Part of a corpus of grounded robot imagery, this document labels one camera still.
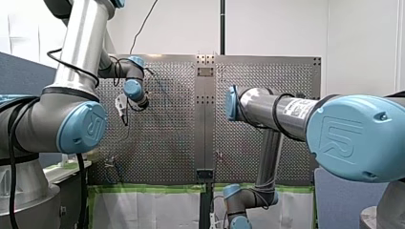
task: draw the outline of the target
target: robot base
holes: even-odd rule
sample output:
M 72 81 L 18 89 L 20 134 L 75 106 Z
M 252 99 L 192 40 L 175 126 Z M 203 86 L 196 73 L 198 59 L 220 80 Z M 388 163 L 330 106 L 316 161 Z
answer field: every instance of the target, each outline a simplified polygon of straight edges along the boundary
M 405 229 L 405 183 L 391 182 L 377 207 L 361 212 L 360 229 Z
M 50 185 L 48 194 L 15 209 L 20 229 L 58 229 L 60 227 L 60 189 Z M 2 229 L 11 229 L 9 212 L 0 212 Z

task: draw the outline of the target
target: gray wall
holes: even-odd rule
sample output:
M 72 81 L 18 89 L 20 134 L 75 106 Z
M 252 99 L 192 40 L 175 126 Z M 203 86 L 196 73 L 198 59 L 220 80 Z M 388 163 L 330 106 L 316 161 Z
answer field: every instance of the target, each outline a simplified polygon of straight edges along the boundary
M 41 95 L 53 82 L 55 69 L 0 52 L 0 94 Z M 61 154 L 41 154 L 42 167 L 61 160 Z

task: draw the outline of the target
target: metal bracket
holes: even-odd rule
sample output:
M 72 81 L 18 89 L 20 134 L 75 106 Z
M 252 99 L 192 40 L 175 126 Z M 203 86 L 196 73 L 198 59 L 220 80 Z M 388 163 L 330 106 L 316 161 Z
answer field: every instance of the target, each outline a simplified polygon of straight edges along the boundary
M 197 170 L 197 180 L 212 179 L 214 177 L 214 170 L 212 169 L 198 169 Z

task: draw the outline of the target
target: gray panel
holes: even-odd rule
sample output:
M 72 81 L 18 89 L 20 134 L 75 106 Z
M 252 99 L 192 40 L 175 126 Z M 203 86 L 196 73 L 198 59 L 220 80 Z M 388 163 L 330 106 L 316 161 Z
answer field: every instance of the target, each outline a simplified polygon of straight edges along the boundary
M 314 57 L 218 56 L 216 106 L 216 182 L 254 182 L 262 143 L 260 130 L 226 120 L 225 92 L 233 84 L 267 87 L 282 93 L 319 97 L 320 59 Z M 286 139 L 277 183 L 310 185 L 315 167 L 307 145 Z
M 26 59 L 0 52 L 0 94 L 41 95 L 53 83 L 56 70 Z M 40 154 L 42 168 L 57 164 L 62 154 Z
M 141 113 L 130 111 L 130 129 L 115 108 L 122 86 L 102 80 L 97 90 L 109 123 L 100 143 L 98 160 L 90 170 L 91 183 L 105 183 L 104 161 L 116 158 L 124 182 L 152 184 L 195 183 L 195 56 L 144 56 L 145 88 L 150 105 Z M 116 171 L 109 177 L 118 180 Z

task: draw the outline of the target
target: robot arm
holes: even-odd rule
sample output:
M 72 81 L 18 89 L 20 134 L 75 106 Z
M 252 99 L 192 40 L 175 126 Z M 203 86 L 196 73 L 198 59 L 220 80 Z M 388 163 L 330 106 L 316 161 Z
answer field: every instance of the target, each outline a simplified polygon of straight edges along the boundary
M 16 225 L 10 225 L 9 207 L 21 219 L 26 211 L 58 198 L 57 187 L 48 185 L 39 165 L 38 153 L 82 154 L 94 149 L 102 139 L 106 112 L 98 103 L 95 75 L 115 77 L 111 74 L 114 71 L 110 71 L 115 63 L 103 51 L 102 45 L 107 20 L 114 16 L 116 7 L 123 1 L 75 0 L 73 5 L 60 0 L 45 2 L 53 14 L 68 25 L 54 82 L 44 88 L 39 98 L 0 96 L 0 186 L 6 187 L 0 189 L 0 224 L 5 228 L 16 228 Z M 52 3 L 56 4 L 56 10 L 50 7 Z M 137 60 L 127 62 L 130 63 L 123 64 L 126 78 L 132 77 L 139 84 L 136 90 L 140 93 L 134 100 L 147 106 L 141 84 L 143 67 Z M 15 203 L 9 206 L 9 198 L 14 199 L 11 193 L 15 195 Z M 57 207 L 57 204 L 53 205 L 53 213 L 58 214 Z M 53 219 L 46 223 L 39 219 L 38 225 L 34 220 L 18 221 L 22 228 L 59 227 Z
M 331 95 L 316 101 L 278 95 L 269 89 L 232 87 L 226 94 L 226 116 L 230 121 L 262 125 L 269 128 L 268 133 L 281 132 L 307 142 L 318 163 L 338 177 L 362 182 L 390 182 L 405 177 L 403 97 Z M 275 147 L 274 144 L 280 145 L 281 140 L 274 140 L 267 148 Z M 268 176 L 275 174 L 278 163 L 275 152 L 268 150 L 261 154 L 256 182 L 259 191 L 264 163 L 268 165 Z M 244 212 L 250 206 L 244 203 L 242 208 L 235 207 L 235 203 L 244 202 L 240 197 L 243 192 L 247 190 L 237 184 L 224 189 L 227 211 L 231 213 L 230 228 L 251 228 Z

